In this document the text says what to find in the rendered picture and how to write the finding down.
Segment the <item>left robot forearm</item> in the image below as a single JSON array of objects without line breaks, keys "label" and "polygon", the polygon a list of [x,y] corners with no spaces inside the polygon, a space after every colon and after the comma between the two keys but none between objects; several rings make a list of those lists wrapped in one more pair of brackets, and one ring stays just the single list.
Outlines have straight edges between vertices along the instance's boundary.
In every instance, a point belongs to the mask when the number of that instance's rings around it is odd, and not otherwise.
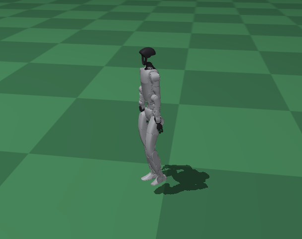
[{"label": "left robot forearm", "polygon": [[154,98],[154,104],[153,104],[153,115],[156,119],[156,122],[159,122],[161,121],[161,118],[160,118],[160,106],[161,106],[161,101],[160,101],[160,98],[159,96],[156,96]]}]

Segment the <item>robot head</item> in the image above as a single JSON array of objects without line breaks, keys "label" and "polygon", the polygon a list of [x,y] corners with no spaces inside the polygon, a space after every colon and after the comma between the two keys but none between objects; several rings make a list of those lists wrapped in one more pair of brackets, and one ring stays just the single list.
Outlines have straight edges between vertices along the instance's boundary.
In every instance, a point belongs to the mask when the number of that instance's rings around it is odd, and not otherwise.
[{"label": "robot head", "polygon": [[[139,53],[142,56],[142,64],[146,65],[146,68],[144,68],[144,70],[149,70],[147,67],[151,67],[151,69],[152,68],[155,69],[155,67],[152,65],[151,62],[147,62],[147,58],[150,58],[151,56],[156,54],[155,50],[151,47],[145,47],[141,49]],[[144,57],[145,57],[145,61],[144,61]]]}]

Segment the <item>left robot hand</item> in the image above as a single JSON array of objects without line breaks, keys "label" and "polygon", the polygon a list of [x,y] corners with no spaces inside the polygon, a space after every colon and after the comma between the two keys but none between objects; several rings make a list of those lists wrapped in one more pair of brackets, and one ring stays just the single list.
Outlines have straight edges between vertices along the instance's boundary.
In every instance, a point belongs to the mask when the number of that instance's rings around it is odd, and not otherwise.
[{"label": "left robot hand", "polygon": [[[154,118],[154,120],[155,120],[155,123],[156,123],[156,119],[155,118]],[[159,131],[159,133],[163,132],[163,129],[162,129],[163,127],[162,127],[162,125],[160,123],[156,123],[157,124],[157,130]]]}]

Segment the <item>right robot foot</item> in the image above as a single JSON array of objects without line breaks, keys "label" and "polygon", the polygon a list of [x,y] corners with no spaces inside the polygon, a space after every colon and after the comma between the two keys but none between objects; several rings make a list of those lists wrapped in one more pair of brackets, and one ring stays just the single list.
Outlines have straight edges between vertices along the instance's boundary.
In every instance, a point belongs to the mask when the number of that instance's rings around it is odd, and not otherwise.
[{"label": "right robot foot", "polygon": [[143,180],[143,181],[152,180],[152,179],[156,178],[157,176],[158,176],[157,174],[152,175],[151,172],[150,172],[147,175],[141,177],[141,180]]}]

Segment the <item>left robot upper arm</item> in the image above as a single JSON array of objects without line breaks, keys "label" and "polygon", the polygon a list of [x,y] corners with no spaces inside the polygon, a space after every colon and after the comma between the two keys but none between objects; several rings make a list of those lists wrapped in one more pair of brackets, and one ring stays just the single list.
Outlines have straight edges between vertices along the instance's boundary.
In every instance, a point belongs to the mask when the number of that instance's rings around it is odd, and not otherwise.
[{"label": "left robot upper arm", "polygon": [[156,72],[150,73],[150,81],[152,83],[152,90],[154,94],[151,96],[151,101],[154,102],[154,98],[159,96],[160,98],[160,75]]}]

